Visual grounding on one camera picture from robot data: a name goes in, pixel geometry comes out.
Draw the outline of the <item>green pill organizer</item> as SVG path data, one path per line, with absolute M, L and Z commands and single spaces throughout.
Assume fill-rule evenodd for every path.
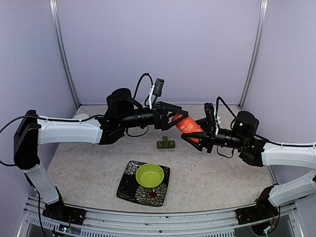
M 157 149 L 174 149 L 176 143 L 174 140 L 169 140 L 168 136 L 162 136 L 161 140 L 156 142 Z

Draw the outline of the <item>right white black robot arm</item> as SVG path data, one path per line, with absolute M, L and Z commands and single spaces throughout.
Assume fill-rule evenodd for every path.
M 310 171 L 287 183 L 265 188 L 256 199 L 252 214 L 263 219 L 272 209 L 316 192 L 316 145 L 276 143 L 256 135 L 259 121 L 248 111 L 240 111 L 231 130 L 217 128 L 215 117 L 206 112 L 206 118 L 197 121 L 202 132 L 184 133 L 181 138 L 197 150 L 212 151 L 213 146 L 238 150 L 239 157 L 248 165 L 263 167 L 286 165 L 309 168 Z

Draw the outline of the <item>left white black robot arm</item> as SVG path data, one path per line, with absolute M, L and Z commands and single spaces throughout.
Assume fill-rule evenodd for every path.
M 50 118 L 29 110 L 20 116 L 14 134 L 13 166 L 22 170 L 30 184 L 39 192 L 56 218 L 69 215 L 57 188 L 51 183 L 38 156 L 38 146 L 51 143 L 89 143 L 111 145 L 125 135 L 128 128 L 154 126 L 162 131 L 186 119 L 188 112 L 165 102 L 142 106 L 132 98 L 128 88 L 115 90 L 107 97 L 104 115 L 80 114 L 75 118 Z

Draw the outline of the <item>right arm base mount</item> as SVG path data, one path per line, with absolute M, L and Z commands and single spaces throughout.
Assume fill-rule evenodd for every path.
M 270 203 L 259 203 L 254 206 L 238 208 L 236 210 L 239 225 L 269 219 L 273 216 L 278 216 L 278 214 L 278 207 L 274 207 Z

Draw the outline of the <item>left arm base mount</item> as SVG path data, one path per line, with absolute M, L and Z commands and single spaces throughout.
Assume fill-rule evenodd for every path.
M 86 211 L 66 205 L 46 205 L 43 216 L 68 224 L 83 225 Z

